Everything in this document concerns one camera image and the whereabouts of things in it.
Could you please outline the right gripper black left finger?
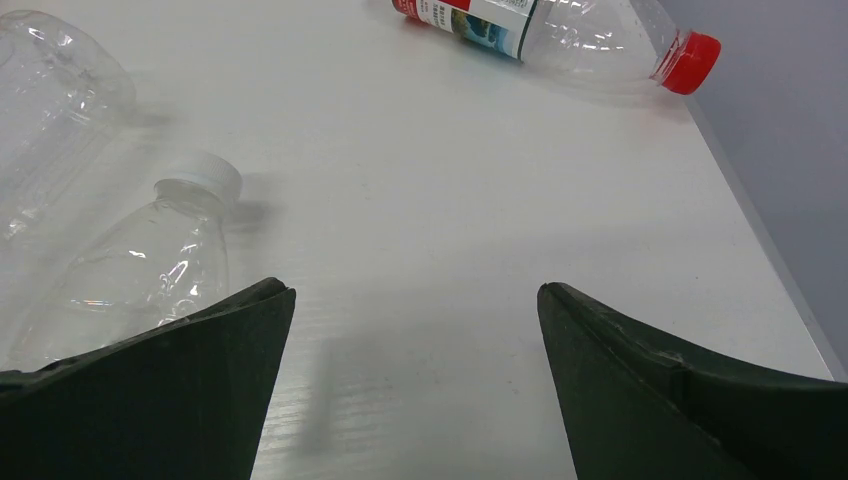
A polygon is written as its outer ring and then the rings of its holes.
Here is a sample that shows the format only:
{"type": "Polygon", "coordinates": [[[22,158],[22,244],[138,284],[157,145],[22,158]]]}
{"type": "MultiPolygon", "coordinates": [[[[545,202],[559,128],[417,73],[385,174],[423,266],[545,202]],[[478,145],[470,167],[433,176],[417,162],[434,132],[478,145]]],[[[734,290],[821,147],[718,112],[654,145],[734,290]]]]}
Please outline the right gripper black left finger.
{"type": "Polygon", "coordinates": [[[264,279],[116,344],[1,375],[5,479],[247,479],[296,293],[264,279]]]}

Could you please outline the red-cap red-label clear bottle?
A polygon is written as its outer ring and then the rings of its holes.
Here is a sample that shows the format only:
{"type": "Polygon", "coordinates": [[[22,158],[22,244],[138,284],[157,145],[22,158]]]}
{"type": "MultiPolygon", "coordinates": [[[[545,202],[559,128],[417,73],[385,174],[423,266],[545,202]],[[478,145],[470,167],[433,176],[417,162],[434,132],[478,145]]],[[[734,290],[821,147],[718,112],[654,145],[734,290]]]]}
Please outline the red-cap red-label clear bottle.
{"type": "Polygon", "coordinates": [[[406,17],[507,56],[569,88],[690,95],[721,42],[677,26],[657,1],[392,0],[406,17]]]}

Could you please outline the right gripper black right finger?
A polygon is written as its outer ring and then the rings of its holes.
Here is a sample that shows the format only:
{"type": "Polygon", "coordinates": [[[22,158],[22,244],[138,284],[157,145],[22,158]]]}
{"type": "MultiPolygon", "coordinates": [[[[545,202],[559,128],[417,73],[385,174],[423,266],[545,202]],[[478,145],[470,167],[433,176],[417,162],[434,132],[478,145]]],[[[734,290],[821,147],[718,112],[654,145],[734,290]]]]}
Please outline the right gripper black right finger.
{"type": "Polygon", "coordinates": [[[843,479],[847,387],[748,363],[564,283],[537,312],[582,479],[843,479]]]}

